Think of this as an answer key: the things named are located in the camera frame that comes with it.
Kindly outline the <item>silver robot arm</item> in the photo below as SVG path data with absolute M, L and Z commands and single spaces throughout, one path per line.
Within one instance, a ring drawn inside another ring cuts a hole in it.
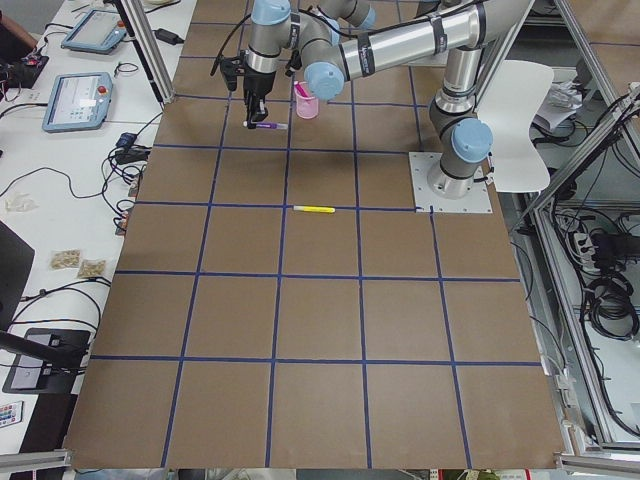
M 309 24 L 328 31 L 328 35 L 337 34 L 351 38 L 351 33 L 340 29 L 339 20 L 346 21 L 357 32 L 382 33 L 413 25 L 429 23 L 427 17 L 444 9 L 444 1 L 419 1 L 415 16 L 405 22 L 376 28 L 377 13 L 371 1 L 317 1 L 309 10 L 301 10 Z
M 322 1 L 314 12 L 295 11 L 287 1 L 257 1 L 239 60 L 247 126 L 255 128 L 268 115 L 266 97 L 284 49 L 298 53 L 304 80 L 321 100 L 335 98 L 349 81 L 446 53 L 443 83 L 429 110 L 443 153 L 428 183 L 436 195 L 460 199 L 493 142 L 474 113 L 483 50 L 529 9 L 527 1 L 443 1 L 432 13 L 374 29 L 375 9 L 367 1 Z

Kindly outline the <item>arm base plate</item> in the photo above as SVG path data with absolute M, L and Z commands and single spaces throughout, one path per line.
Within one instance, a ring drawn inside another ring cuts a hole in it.
M 488 186 L 480 164 L 471 178 L 457 180 L 441 171 L 439 152 L 410 152 L 415 210 L 421 213 L 491 214 Z

